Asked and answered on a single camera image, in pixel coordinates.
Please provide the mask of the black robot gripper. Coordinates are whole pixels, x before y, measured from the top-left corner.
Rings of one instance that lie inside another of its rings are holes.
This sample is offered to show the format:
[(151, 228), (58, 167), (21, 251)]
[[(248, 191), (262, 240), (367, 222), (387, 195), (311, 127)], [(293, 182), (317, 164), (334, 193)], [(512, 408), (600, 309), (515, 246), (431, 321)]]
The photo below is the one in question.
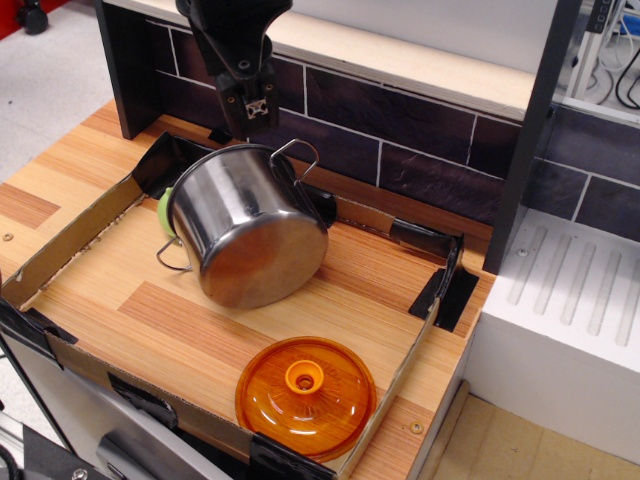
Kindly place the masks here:
[(229, 133), (245, 140), (279, 126), (276, 72), (267, 29), (290, 10), (288, 0), (182, 0), (207, 73), (215, 78)]

